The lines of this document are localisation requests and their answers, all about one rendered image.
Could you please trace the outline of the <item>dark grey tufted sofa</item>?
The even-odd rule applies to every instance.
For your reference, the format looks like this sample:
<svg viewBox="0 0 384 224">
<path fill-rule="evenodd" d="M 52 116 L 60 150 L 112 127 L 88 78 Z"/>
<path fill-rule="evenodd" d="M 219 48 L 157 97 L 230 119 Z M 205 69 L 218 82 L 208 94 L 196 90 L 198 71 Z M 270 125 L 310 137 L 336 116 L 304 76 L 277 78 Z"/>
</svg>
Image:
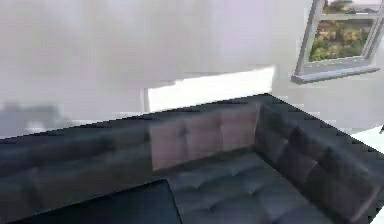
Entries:
<svg viewBox="0 0 384 224">
<path fill-rule="evenodd" d="M 384 153 L 273 96 L 0 140 L 0 224 L 165 180 L 182 224 L 372 224 Z"/>
</svg>

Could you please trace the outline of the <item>grey framed window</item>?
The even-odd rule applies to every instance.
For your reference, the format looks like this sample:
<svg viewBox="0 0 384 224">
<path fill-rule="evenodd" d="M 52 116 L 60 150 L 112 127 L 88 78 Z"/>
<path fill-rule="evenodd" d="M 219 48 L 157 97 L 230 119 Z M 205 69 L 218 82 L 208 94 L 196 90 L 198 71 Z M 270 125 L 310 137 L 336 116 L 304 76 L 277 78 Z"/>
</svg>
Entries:
<svg viewBox="0 0 384 224">
<path fill-rule="evenodd" d="M 384 0 L 313 0 L 291 81 L 313 83 L 376 72 Z"/>
</svg>

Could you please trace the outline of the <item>black flat cushion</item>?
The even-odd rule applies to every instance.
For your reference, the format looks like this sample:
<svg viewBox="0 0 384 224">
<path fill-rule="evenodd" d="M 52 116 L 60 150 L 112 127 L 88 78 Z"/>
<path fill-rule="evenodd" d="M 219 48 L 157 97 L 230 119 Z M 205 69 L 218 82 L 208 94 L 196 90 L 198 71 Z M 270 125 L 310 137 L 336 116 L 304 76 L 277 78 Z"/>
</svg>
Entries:
<svg viewBox="0 0 384 224">
<path fill-rule="evenodd" d="M 183 224 L 166 179 L 8 224 Z"/>
</svg>

